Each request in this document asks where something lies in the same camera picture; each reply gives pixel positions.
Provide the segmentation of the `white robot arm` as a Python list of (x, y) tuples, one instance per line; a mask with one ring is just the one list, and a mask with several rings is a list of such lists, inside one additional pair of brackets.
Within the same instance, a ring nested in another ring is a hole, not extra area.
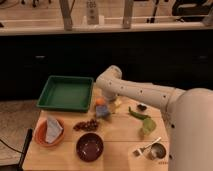
[(161, 111), (170, 124), (168, 171), (213, 171), (213, 90), (126, 81), (115, 65), (96, 85), (108, 100), (119, 94)]

